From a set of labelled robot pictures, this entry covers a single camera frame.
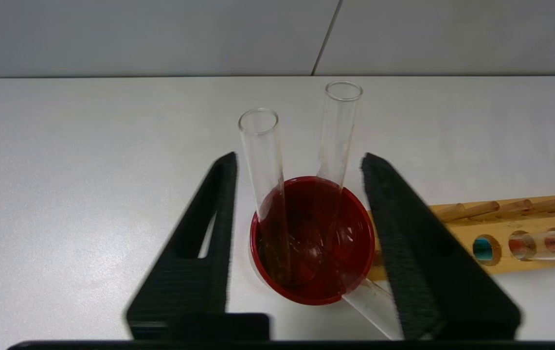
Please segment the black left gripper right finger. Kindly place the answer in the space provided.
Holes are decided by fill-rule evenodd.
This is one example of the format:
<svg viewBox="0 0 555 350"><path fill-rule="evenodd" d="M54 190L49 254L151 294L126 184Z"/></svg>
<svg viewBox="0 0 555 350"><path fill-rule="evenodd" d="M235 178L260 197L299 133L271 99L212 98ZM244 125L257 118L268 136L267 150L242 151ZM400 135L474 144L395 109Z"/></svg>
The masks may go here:
<svg viewBox="0 0 555 350"><path fill-rule="evenodd" d="M512 340L520 310L384 158L364 189L406 340Z"/></svg>

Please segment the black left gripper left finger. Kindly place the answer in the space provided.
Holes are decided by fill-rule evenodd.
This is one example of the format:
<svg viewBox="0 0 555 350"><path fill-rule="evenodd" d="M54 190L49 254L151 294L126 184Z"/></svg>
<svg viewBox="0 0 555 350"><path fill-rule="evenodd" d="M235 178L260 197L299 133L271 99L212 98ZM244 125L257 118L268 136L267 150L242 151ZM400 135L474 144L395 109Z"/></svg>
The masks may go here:
<svg viewBox="0 0 555 350"><path fill-rule="evenodd" d="M268 340L264 313L227 313L237 155L215 160L126 313L135 340Z"/></svg>

